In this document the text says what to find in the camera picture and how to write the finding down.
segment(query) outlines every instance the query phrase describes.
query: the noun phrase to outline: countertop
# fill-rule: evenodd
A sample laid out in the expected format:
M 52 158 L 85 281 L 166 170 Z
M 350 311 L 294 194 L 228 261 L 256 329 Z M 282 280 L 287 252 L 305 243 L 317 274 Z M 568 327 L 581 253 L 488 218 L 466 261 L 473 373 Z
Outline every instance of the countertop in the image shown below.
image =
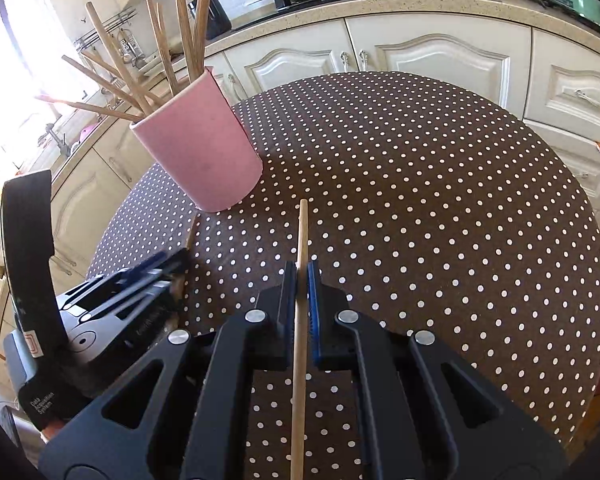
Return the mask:
M 507 20 L 557 34 L 600 54 L 600 33 L 558 9 L 545 9 L 531 0 L 346 0 L 285 14 L 251 27 L 228 32 L 206 46 L 205 57 L 290 28 L 351 16 L 389 12 L 448 12 Z M 186 76 L 184 60 L 179 61 L 174 68 L 179 78 Z M 159 96 L 165 96 L 169 92 L 164 72 L 143 82 L 143 85 L 153 89 L 153 92 Z M 67 160 L 53 181 L 52 196 L 84 154 L 93 147 L 114 121 L 113 118 L 102 121 Z

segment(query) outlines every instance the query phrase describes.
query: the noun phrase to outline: wooden chopstick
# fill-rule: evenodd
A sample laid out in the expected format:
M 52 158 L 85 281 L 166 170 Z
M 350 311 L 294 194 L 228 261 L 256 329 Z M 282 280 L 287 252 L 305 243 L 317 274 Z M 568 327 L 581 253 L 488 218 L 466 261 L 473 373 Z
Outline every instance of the wooden chopstick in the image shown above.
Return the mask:
M 306 346 L 308 337 L 307 265 L 309 263 L 308 202 L 300 201 L 298 222 L 298 288 L 294 326 L 294 378 L 291 407 L 291 480 L 304 472 L 304 404 L 306 395 Z
M 112 76 L 117 77 L 118 79 L 122 79 L 122 76 L 120 75 L 120 72 L 118 72 L 118 70 L 116 70 L 115 68 L 113 68 L 109 63 L 107 63 L 106 61 L 104 61 L 101 57 L 95 56 L 92 52 L 88 52 L 87 50 L 81 51 L 80 54 L 82 54 L 87 59 L 93 61 L 96 65 L 102 67 L 104 70 L 107 70 L 108 72 L 110 72 Z M 148 97 L 149 99 L 151 99 L 151 101 L 153 101 L 154 103 L 156 103 L 156 105 L 158 105 L 159 107 L 164 104 L 164 100 L 160 99 L 156 94 L 154 94 L 153 92 L 147 90 L 140 83 L 138 83 L 138 85 L 139 85 L 140 91 L 142 92 L 142 95 L 144 95 L 145 97 Z
M 93 79 L 100 86 L 102 86 L 105 89 L 109 90 L 116 97 L 119 97 L 120 99 L 126 101 L 127 103 L 129 103 L 133 107 L 137 108 L 138 110 L 141 110 L 140 105 L 138 104 L 138 101 L 136 101 L 133 98 L 133 96 L 131 96 L 128 93 L 126 93 L 125 91 L 121 90 L 120 88 L 118 88 L 117 86 L 115 86 L 113 83 L 107 81 L 103 77 L 100 77 L 98 74 L 96 74 L 95 72 L 92 72 L 87 67 L 82 66 L 75 59 L 71 59 L 69 56 L 62 56 L 62 59 L 65 60 L 68 64 L 70 64 L 74 68 L 78 69 L 85 76 Z
M 176 10 L 178 11 L 178 24 L 180 25 L 180 35 L 182 37 L 182 50 L 187 60 L 187 72 L 189 81 L 195 81 L 196 59 L 193 48 L 193 39 L 191 37 L 191 26 L 189 25 L 189 9 L 187 9 L 187 0 L 176 0 Z
M 80 108 L 80 110 L 87 110 L 88 112 L 95 112 L 97 114 L 109 115 L 119 119 L 126 119 L 127 121 L 132 121 L 134 123 L 144 119 L 144 117 L 138 115 L 127 114 L 117 110 L 111 110 L 110 108 L 103 108 L 102 106 L 90 105 L 88 103 L 75 103 L 73 101 L 65 101 L 64 99 L 55 99 L 53 97 L 49 97 L 48 95 L 36 95 L 36 99 L 39 101 L 44 101 L 45 103 L 60 103 L 73 108 Z
M 169 45 L 167 44 L 167 38 L 164 35 L 164 31 L 160 28 L 160 23 L 164 24 L 164 19 L 161 16 L 161 10 L 158 6 L 157 12 L 154 6 L 154 0 L 146 0 L 146 6 L 149 9 L 149 17 L 151 18 L 151 26 L 154 29 L 155 43 L 158 45 L 158 52 L 160 53 L 160 59 L 164 65 L 164 73 L 167 75 L 167 81 L 169 82 L 169 88 L 171 94 L 176 95 L 180 89 L 178 80 L 176 79 L 173 66 L 171 65 L 171 56 L 169 54 Z
M 196 78 L 200 77 L 205 69 L 206 20 L 209 15 L 210 1 L 198 0 L 196 4 L 196 23 L 193 27 L 193 57 L 196 63 Z
M 109 36 L 109 33 L 105 30 L 104 26 L 102 25 L 102 22 L 100 21 L 100 17 L 98 16 L 98 13 L 96 12 L 95 7 L 93 7 L 93 4 L 91 2 L 87 2 L 86 9 L 87 9 L 87 13 L 89 14 L 89 17 L 91 18 L 91 21 L 93 22 L 93 27 L 98 32 L 100 41 L 102 42 L 104 47 L 107 49 L 109 56 L 113 60 L 113 64 L 118 69 L 118 72 L 122 76 L 122 79 L 124 80 L 126 85 L 129 87 L 131 94 L 138 101 L 138 104 L 140 105 L 140 109 L 147 115 L 151 114 L 154 111 L 154 109 L 151 107 L 151 105 L 147 102 L 146 98 L 144 97 L 144 92 L 142 92 L 142 85 L 140 83 L 138 83 L 133 78 L 133 76 L 129 73 L 129 70 L 126 68 L 124 62 L 122 61 L 122 58 L 120 57 L 120 54 L 118 53 L 118 50 L 116 49 L 115 45 L 113 44 L 113 41 L 111 41 L 111 37 Z

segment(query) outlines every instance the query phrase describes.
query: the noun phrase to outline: round table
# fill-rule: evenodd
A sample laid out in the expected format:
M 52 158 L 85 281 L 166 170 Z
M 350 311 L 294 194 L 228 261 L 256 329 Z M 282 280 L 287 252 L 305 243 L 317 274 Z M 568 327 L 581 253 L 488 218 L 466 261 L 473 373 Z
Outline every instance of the round table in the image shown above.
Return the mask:
M 217 330 L 280 283 L 309 200 L 310 256 L 350 307 L 429 328 L 567 443 L 600 376 L 600 232 L 586 193 L 517 118 L 397 72 L 321 76 L 237 104 L 264 162 L 240 203 L 199 212 L 155 164 L 90 275 L 195 231 L 181 326 Z M 254 378 L 245 478 L 288 478 L 291 370 Z M 307 373 L 305 474 L 361 475 L 348 372 Z

